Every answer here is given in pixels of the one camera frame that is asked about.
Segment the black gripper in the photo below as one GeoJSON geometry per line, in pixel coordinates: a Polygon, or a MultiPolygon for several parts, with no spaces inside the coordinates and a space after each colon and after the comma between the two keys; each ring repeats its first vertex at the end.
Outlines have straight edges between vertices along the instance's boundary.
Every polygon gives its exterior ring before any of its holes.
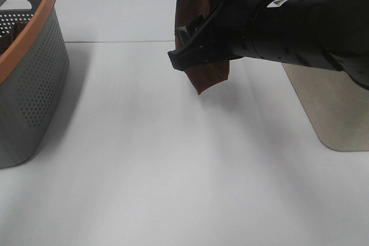
{"type": "Polygon", "coordinates": [[[185,71],[194,66],[242,57],[257,58],[251,41],[252,14],[236,0],[219,0],[204,18],[199,15],[175,28],[176,47],[168,52],[172,67],[185,71]],[[196,32],[201,26],[201,33],[196,32]]]}

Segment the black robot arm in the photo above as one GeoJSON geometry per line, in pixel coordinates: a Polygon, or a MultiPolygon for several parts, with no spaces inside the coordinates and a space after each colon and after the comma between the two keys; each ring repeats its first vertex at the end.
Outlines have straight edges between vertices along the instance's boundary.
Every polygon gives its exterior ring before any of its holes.
{"type": "Polygon", "coordinates": [[[249,57],[342,71],[368,88],[368,0],[220,0],[176,34],[179,71],[249,57]]]}

